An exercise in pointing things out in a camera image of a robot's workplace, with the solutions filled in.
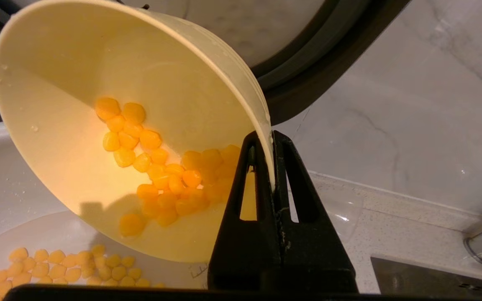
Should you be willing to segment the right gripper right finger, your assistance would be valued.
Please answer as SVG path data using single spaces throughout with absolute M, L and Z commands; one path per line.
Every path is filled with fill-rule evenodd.
M 358 293 L 356 273 L 292 140 L 274 131 L 279 281 L 287 290 Z

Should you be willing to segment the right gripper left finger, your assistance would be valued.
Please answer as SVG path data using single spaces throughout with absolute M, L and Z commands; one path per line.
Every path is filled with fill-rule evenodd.
M 249 168 L 255 173 L 256 220 L 242 220 Z M 242 144 L 233 185 L 208 265 L 211 290 L 260 290 L 266 272 L 281 264 L 270 172 L 256 132 Z

